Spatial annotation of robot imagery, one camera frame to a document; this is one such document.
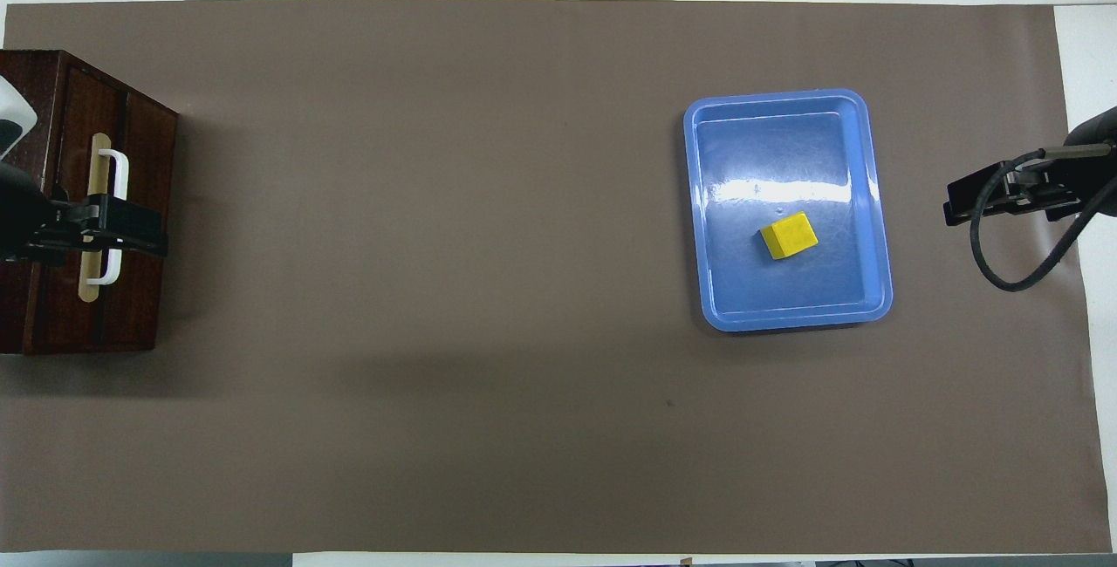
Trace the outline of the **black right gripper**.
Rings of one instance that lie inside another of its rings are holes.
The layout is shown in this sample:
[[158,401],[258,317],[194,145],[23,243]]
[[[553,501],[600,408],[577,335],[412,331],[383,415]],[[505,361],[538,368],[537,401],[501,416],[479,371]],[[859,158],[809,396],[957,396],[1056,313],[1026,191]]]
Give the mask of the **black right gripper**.
[[[1066,136],[1065,145],[1046,148],[1046,158],[1054,164],[1046,169],[1048,181],[1065,186],[1076,198],[1073,204],[1056,206],[1062,202],[1062,188],[1027,188],[1018,181],[1020,165],[1006,169],[1008,161],[980,169],[975,173],[960,177],[947,185],[944,203],[944,222],[949,228],[970,222],[974,217],[1024,215],[1046,210],[1046,220],[1056,222],[1061,218],[1081,212],[1101,189],[1114,181],[1116,174],[1116,107],[1094,115]],[[980,193],[993,182],[989,201],[978,205]]]

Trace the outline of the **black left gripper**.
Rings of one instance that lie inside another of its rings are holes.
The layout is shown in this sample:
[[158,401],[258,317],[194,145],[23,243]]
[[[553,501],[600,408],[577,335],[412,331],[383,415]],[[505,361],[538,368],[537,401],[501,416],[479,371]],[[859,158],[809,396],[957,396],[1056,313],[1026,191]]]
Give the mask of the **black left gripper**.
[[[57,220],[77,234],[38,236]],[[155,238],[154,241],[120,240]],[[59,201],[42,193],[35,179],[21,169],[1,164],[1,260],[65,266],[78,253],[131,250],[168,257],[168,237],[162,215],[111,194]]]

